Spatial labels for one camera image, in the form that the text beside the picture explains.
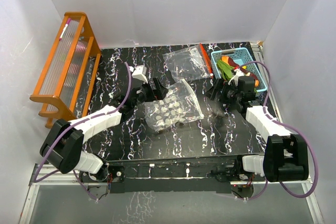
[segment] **white wall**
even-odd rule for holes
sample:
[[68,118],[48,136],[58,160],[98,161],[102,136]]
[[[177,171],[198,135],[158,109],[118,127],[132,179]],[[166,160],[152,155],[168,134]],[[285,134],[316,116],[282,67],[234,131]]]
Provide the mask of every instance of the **white wall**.
[[48,133],[29,100],[61,19],[51,0],[0,0],[0,222],[17,223]]
[[101,47],[264,40],[286,0],[52,0],[86,12]]
[[287,0],[264,44],[283,120],[309,137],[326,223],[336,212],[336,0]]

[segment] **plastic bag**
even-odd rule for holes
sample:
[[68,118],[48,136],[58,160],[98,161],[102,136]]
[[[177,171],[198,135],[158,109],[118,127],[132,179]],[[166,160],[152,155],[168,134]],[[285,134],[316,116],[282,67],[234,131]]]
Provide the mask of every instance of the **plastic bag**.
[[155,131],[163,130],[174,123],[188,123],[204,118],[193,89],[185,80],[167,87],[162,101],[145,103],[145,119]]
[[200,45],[164,54],[163,59],[175,81],[191,81],[211,76]]

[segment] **orange wooden rack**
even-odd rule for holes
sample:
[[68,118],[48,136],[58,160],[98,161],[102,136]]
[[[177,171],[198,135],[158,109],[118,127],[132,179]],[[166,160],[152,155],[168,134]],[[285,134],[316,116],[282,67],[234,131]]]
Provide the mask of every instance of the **orange wooden rack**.
[[[69,121],[87,115],[100,57],[101,51],[87,15],[81,12],[65,13],[30,96],[32,101],[43,103],[38,114],[48,118],[46,127],[51,128],[57,119]],[[86,94],[84,101],[83,97],[79,97],[80,93]],[[79,98],[81,107],[77,108]]]

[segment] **blue plastic basket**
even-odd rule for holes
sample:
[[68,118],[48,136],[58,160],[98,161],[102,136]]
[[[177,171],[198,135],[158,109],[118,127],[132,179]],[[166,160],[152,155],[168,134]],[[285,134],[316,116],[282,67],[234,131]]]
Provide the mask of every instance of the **blue plastic basket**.
[[[212,70],[216,78],[221,78],[221,72],[217,67],[217,62],[222,58],[222,55],[227,55],[233,59],[238,65],[242,65],[248,62],[253,61],[250,53],[245,47],[214,51],[211,53],[211,65]],[[260,71],[257,68],[256,64],[249,64],[246,66],[246,70],[254,73],[259,80],[259,86],[256,88],[257,92],[263,92],[267,90],[264,79],[261,77]]]

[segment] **green vegetable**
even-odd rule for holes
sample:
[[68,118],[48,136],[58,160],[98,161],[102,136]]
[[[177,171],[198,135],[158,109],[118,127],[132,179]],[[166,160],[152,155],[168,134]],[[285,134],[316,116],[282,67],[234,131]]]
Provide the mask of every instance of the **green vegetable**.
[[232,77],[232,71],[234,67],[231,67],[229,64],[226,64],[222,60],[219,60],[217,62],[218,69],[220,70],[220,73],[222,74],[222,78],[229,81]]

